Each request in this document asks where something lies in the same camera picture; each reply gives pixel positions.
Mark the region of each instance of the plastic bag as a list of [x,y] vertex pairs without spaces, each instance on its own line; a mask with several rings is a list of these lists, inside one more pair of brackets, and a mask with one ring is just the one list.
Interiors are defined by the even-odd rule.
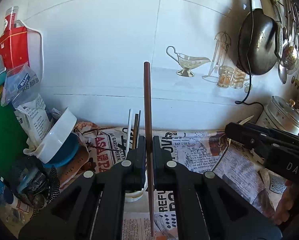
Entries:
[[37,148],[52,128],[54,121],[39,94],[36,73],[24,64],[7,72],[1,105],[12,103],[18,122]]

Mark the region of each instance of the pot lid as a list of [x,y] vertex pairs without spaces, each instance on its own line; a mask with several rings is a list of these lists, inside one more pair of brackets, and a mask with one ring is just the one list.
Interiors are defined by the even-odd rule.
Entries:
[[293,108],[295,102],[292,99],[290,99],[290,103],[288,103],[279,96],[272,96],[271,101],[277,109],[281,110],[286,117],[292,119],[292,121],[299,126],[299,114],[296,109]]

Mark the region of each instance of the white tiled wall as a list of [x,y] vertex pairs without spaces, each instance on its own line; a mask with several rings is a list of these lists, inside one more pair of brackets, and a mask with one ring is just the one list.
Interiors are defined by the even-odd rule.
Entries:
[[[126,125],[128,109],[143,110],[143,62],[152,66],[153,127],[218,129],[230,121],[258,116],[258,106],[237,106],[246,93],[222,89],[201,78],[211,63],[176,74],[181,67],[166,54],[177,52],[213,58],[219,31],[232,39],[226,65],[237,61],[240,26],[248,0],[3,0],[0,35],[6,10],[19,6],[18,18],[44,37],[45,72],[41,94],[49,107],[67,106],[81,119]],[[253,8],[261,8],[253,0]],[[29,33],[31,67],[40,75],[39,36]],[[271,95],[289,99],[295,90],[282,85],[277,67],[253,77],[248,102],[266,103]]]

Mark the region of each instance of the wooden skewer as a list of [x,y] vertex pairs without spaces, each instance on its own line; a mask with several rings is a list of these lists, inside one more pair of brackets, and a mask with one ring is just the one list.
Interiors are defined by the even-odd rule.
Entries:
[[138,137],[137,135],[137,123],[138,123],[138,114],[135,114],[135,120],[134,120],[134,128],[133,128],[133,144],[132,144],[132,149],[135,149],[136,147],[136,138]]
[[154,237],[154,180],[153,180],[153,155],[152,155],[151,67],[149,62],[144,62],[144,109],[145,109],[145,137],[146,137],[149,218],[151,222],[152,237]]
[[140,111],[138,113],[138,122],[137,122],[137,130],[136,130],[136,143],[135,143],[135,148],[137,148],[138,145],[138,137],[139,137],[139,124],[140,124]]

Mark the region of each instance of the white bowl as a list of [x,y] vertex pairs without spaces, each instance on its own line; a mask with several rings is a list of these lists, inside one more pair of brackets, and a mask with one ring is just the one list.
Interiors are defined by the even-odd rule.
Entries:
[[125,193],[125,202],[134,202],[136,200],[139,200],[143,196],[145,190],[147,190],[147,171],[145,171],[144,188],[140,191],[135,191],[132,193]]
[[67,108],[32,154],[48,163],[63,145],[76,124],[77,118]]

